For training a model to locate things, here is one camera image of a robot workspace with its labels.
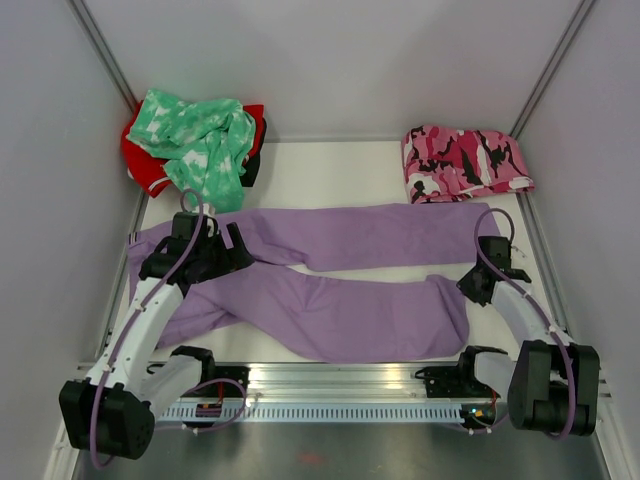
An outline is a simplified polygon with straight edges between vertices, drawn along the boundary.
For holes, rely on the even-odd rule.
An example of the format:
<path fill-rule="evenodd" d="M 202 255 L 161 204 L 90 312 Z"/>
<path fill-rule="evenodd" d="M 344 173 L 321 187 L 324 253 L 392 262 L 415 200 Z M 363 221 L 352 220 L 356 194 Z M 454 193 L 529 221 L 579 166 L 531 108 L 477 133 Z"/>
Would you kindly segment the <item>purple trousers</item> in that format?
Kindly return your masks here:
<path fill-rule="evenodd" d="M 194 285 L 158 340 L 165 348 L 245 322 L 326 363 L 408 362 L 458 353 L 470 333 L 456 283 L 346 280 L 347 270 L 471 263 L 499 230 L 484 203 L 249 209 L 236 224 L 254 262 Z"/>

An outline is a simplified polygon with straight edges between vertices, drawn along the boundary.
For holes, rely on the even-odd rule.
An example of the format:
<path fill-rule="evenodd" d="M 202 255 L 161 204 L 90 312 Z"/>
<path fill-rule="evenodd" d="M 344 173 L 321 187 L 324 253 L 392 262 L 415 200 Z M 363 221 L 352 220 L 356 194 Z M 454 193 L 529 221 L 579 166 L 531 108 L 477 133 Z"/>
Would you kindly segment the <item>pink camouflage trousers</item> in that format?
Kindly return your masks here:
<path fill-rule="evenodd" d="M 411 204 L 459 202 L 534 189 L 517 141 L 495 130 L 423 125 L 402 140 Z"/>

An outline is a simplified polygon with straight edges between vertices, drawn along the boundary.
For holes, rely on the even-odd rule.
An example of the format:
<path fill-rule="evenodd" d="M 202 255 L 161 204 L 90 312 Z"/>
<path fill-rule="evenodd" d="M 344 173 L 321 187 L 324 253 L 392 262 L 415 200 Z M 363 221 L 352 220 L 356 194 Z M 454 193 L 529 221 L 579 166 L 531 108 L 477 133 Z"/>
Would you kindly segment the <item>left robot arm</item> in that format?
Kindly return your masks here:
<path fill-rule="evenodd" d="M 82 380 L 59 393 L 64 427 L 73 448 L 94 460 L 138 459 L 157 420 L 185 394 L 210 395 L 219 383 L 211 351 L 179 346 L 154 373 L 148 362 L 170 318 L 189 290 L 251 266 L 236 223 L 222 234 L 204 214 L 175 214 L 168 236 L 143 260 L 125 319 Z"/>

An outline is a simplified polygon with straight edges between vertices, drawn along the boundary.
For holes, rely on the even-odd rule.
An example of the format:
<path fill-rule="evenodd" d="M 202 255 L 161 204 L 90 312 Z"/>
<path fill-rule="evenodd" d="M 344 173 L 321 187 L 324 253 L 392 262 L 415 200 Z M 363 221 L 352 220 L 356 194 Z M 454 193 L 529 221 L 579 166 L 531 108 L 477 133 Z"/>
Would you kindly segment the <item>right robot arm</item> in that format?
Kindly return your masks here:
<path fill-rule="evenodd" d="M 460 356 L 457 387 L 469 396 L 490 388 L 507 401 L 507 418 L 519 430 L 550 437 L 589 436 L 597 419 L 600 358 L 579 345 L 545 314 L 526 289 L 526 272 L 512 267 L 511 240 L 475 239 L 475 266 L 458 282 L 463 295 L 491 305 L 519 345 L 515 360 L 494 347 L 469 346 Z"/>

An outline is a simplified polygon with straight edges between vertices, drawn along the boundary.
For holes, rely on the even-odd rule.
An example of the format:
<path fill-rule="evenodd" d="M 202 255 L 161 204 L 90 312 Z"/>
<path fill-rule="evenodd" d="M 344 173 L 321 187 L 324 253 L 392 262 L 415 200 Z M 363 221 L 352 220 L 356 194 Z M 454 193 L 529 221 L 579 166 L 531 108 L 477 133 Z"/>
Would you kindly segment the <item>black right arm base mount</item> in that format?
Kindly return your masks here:
<path fill-rule="evenodd" d="M 456 366 L 432 366 L 417 370 L 430 399 L 503 399 L 504 396 Z"/>

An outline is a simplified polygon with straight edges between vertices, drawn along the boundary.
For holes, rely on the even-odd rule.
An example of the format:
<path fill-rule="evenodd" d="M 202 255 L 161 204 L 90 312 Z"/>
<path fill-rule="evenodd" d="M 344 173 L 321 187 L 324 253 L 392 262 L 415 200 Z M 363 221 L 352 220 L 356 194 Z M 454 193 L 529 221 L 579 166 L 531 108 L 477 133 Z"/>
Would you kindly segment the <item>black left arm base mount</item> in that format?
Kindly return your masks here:
<path fill-rule="evenodd" d="M 235 384 L 222 382 L 222 379 L 233 380 L 246 389 L 250 383 L 250 371 L 251 369 L 248 366 L 240 364 L 217 366 L 213 375 L 216 383 L 187 392 L 183 394 L 182 397 L 205 398 L 211 402 L 222 402 L 226 399 L 240 399 L 242 397 L 240 389 Z"/>

